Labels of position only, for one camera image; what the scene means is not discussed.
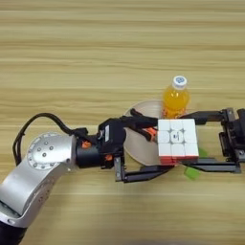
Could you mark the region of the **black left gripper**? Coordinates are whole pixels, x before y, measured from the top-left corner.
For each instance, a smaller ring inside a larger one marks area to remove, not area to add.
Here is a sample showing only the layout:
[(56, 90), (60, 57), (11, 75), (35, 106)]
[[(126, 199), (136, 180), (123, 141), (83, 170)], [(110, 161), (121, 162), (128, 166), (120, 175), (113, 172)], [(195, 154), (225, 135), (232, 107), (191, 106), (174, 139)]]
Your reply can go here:
[[(146, 116), (122, 116), (121, 121), (126, 127), (136, 128), (149, 128), (158, 124), (157, 118)], [(104, 137), (99, 139), (93, 135), (92, 139), (92, 143), (85, 140), (77, 141), (76, 164), (79, 168), (114, 167), (116, 181), (124, 183), (149, 181), (173, 169), (173, 166), (143, 166), (138, 171), (127, 172), (124, 168), (124, 158), (117, 157), (123, 155), (124, 136), (105, 140)]]

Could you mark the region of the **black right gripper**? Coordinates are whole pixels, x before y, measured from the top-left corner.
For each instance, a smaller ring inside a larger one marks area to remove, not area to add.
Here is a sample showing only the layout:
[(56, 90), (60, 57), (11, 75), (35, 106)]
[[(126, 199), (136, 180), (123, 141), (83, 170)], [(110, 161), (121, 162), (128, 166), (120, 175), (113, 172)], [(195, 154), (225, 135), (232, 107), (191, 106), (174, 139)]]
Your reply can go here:
[(208, 122), (221, 122), (223, 131), (219, 134), (223, 156), (228, 161), (219, 162), (215, 158), (183, 160), (182, 164), (204, 172), (240, 173), (241, 163), (245, 163), (245, 109), (237, 110), (235, 117), (232, 108), (218, 111), (196, 111), (182, 116), (194, 119), (196, 125)]

